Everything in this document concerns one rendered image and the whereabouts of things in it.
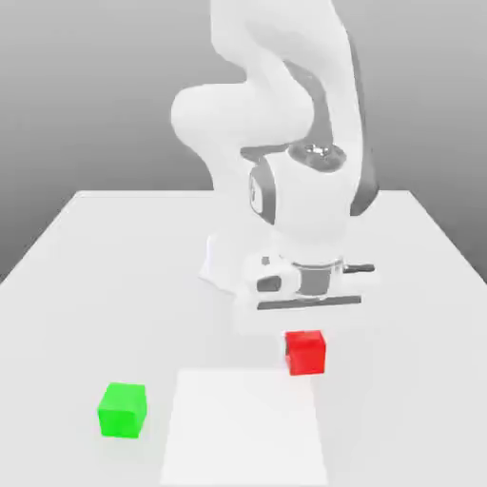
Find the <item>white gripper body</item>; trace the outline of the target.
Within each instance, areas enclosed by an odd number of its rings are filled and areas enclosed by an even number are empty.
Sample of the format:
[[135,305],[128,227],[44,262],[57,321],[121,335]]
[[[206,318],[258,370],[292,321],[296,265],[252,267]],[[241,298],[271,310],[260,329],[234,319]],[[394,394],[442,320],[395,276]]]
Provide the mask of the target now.
[[243,336],[278,336],[287,331],[321,330],[333,335],[372,325],[378,315],[378,295],[365,294],[361,303],[305,308],[258,310],[234,304],[234,331]]

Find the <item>small red cube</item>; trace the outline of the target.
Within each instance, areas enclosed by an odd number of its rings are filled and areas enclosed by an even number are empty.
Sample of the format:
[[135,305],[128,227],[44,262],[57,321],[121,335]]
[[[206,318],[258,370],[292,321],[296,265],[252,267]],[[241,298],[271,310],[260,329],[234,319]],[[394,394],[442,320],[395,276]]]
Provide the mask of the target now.
[[321,330],[286,332],[284,340],[285,360],[291,376],[324,373],[326,342]]

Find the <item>small green cube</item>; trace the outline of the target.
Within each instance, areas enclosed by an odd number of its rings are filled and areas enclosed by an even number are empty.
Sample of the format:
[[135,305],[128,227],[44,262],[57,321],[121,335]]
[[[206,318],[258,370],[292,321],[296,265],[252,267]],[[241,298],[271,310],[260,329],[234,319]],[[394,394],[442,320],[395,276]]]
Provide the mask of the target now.
[[101,434],[109,438],[138,438],[147,414],[146,387],[111,382],[98,405]]

